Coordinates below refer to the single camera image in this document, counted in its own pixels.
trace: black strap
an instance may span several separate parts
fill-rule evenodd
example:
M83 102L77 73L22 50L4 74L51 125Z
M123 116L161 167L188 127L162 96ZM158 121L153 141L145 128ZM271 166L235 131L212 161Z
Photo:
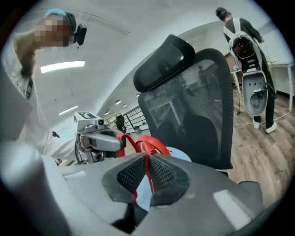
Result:
M31 96L31 93L32 93L32 89L33 89L33 80L32 78L29 79L29 84L28 84L28 87L27 87L27 93L26 93L26 99L29 99L30 96Z

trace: cable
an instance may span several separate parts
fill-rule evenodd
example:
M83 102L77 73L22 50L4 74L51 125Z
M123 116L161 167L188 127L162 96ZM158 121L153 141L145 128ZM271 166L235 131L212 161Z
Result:
M284 116L288 115L290 112L291 112L291 111L289 111L288 113L286 113L286 114L284 114L284 115L282 115L282 116L280 116L280 117L275 118L274 121L275 121L275 120L278 120L278 119L280 119L280 118L283 118ZM234 124L234 126L236 126L236 125L246 125L246 124L251 124L251 125L253 125L253 123L245 123L245 124Z

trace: black pants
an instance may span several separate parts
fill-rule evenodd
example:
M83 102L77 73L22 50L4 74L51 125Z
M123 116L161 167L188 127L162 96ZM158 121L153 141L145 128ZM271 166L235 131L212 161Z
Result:
M264 55L264 53L262 51L260 51L261 53L261 57L262 57L262 71L265 74L266 77L266 82L272 87L273 86L273 81L271 78L271 72L268 68L268 64L266 61L266 57ZM275 97L269 92L268 89L268 100L267 100L267 105L266 105L266 109L265 109L265 122L266 122L266 128L270 128L273 125L273 113L275 110ZM254 117L254 121L255 122L261 122L261 117L260 116L255 116Z

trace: wooden floor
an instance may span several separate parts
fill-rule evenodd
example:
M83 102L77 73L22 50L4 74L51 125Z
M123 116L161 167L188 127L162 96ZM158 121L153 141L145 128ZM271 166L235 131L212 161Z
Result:
M275 104L275 118L289 112L289 99L278 95ZM243 98L240 101L240 116L234 115L234 124L252 123L252 117L245 112ZM239 106L239 94L234 90L234 107ZM258 130L252 125L235 125L231 162L233 169L228 170L231 180L257 181L260 183L265 207L278 200L287 189L295 170L295 108L291 113L278 119L277 130L265 133L265 124ZM132 134L136 141L140 136L150 135L144 131ZM134 153L128 143L126 154Z

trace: white sneaker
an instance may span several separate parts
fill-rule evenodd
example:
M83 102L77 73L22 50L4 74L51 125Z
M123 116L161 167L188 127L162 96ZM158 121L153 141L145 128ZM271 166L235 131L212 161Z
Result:
M259 129L259 125L260 125L260 123L259 123L259 122L256 122L256 121L253 119L253 126L254 126L254 129Z
M266 133L271 133L271 132L273 132L273 131L275 131L276 130L276 128L277 128L277 123L276 122L274 122L273 123L273 125L272 125L272 127L270 127L270 128L268 128L268 129L266 129L265 131L266 131Z

